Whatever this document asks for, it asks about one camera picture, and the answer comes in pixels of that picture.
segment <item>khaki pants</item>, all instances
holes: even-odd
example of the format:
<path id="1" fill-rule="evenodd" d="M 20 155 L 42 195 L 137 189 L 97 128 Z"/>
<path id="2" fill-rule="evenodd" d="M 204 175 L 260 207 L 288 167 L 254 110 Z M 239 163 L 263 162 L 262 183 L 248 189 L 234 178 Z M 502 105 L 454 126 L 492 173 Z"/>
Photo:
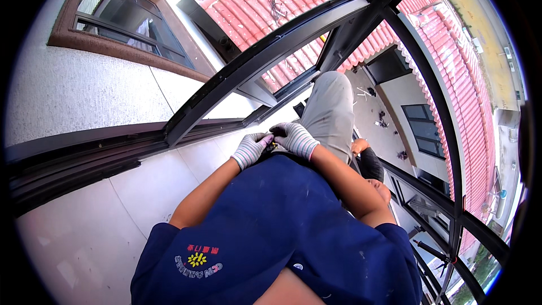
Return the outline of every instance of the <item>khaki pants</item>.
<path id="1" fill-rule="evenodd" d="M 337 71 L 316 79 L 300 124 L 339 159 L 349 163 L 354 129 L 353 92 L 348 78 Z"/>

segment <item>floor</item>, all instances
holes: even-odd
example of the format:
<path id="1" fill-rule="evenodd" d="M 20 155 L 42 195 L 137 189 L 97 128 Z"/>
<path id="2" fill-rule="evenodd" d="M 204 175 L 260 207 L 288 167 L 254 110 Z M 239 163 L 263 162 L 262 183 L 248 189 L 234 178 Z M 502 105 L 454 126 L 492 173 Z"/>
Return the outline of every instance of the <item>floor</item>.
<path id="1" fill-rule="evenodd" d="M 17 219 L 30 259 L 59 304 L 129 304 L 148 235 L 224 163 L 245 134 L 298 118 L 308 89 L 260 125 L 174 149 Z"/>
<path id="2" fill-rule="evenodd" d="M 359 136 L 369 142 L 371 148 L 380 158 L 397 166 L 405 172 L 414 174 L 412 165 L 408 159 L 403 161 L 397 158 L 397 154 L 404 151 L 405 148 L 401 141 L 401 137 L 398 134 L 394 134 L 394 131 L 397 129 L 395 128 L 384 103 L 378 96 L 373 97 L 363 93 L 363 91 L 368 91 L 369 87 L 374 88 L 369 77 L 367 77 L 362 69 L 357 73 L 353 73 L 349 70 L 346 71 L 345 74 L 349 78 L 350 84 L 352 84 L 352 88 L 354 89 L 353 111 L 356 118 L 354 126 L 357 128 Z M 386 113 L 383 120 L 384 122 L 389 123 L 387 128 L 375 124 L 375 122 L 378 122 L 379 120 L 378 113 L 380 111 Z"/>

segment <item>window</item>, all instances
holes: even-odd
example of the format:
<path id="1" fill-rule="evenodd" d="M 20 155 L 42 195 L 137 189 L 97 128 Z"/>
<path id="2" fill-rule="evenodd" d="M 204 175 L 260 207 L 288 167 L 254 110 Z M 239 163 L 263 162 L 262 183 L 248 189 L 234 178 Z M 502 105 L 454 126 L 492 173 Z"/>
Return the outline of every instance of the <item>window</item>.
<path id="1" fill-rule="evenodd" d="M 366 68 L 376 84 L 382 84 L 412 73 L 412 69 L 409 68 L 406 59 L 401 55 L 401 51 L 397 50 L 397 45 L 383 51 L 381 55 L 371 60 Z"/>
<path id="2" fill-rule="evenodd" d="M 148 0 L 79 0 L 74 27 L 194 68 L 156 5 Z"/>
<path id="3" fill-rule="evenodd" d="M 430 184 L 432 187 L 445 194 L 446 197 L 450 197 L 450 184 L 447 181 L 437 178 L 419 167 L 415 167 L 415 171 L 418 179 Z"/>
<path id="4" fill-rule="evenodd" d="M 402 105 L 420 152 L 444 159 L 438 129 L 429 105 Z"/>

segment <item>blue shirt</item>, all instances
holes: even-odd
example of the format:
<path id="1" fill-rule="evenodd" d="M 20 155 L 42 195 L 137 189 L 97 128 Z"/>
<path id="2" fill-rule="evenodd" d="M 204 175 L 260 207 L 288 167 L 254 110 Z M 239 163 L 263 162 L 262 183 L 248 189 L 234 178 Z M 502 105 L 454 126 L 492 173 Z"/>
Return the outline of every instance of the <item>blue shirt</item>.
<path id="1" fill-rule="evenodd" d="M 407 233 L 341 207 L 307 166 L 275 155 L 241 172 L 205 220 L 153 227 L 132 304 L 252 304 L 290 268 L 327 304 L 419 304 Z"/>

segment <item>gloved hand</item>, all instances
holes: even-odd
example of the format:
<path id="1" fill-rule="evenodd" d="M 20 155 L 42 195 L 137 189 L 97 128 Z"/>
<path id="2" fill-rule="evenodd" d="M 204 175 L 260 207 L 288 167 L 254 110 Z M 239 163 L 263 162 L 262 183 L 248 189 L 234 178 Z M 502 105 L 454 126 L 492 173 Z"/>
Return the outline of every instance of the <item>gloved hand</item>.
<path id="1" fill-rule="evenodd" d="M 243 171 L 245 168 L 254 165 L 262 155 L 263 150 L 273 141 L 272 134 L 252 133 L 247 134 L 241 140 L 231 158 L 235 159 Z"/>
<path id="2" fill-rule="evenodd" d="M 301 124 L 280 123 L 271 127 L 269 131 L 275 134 L 286 134 L 286 137 L 275 136 L 275 142 L 308 161 L 311 160 L 316 145 L 320 144 Z"/>

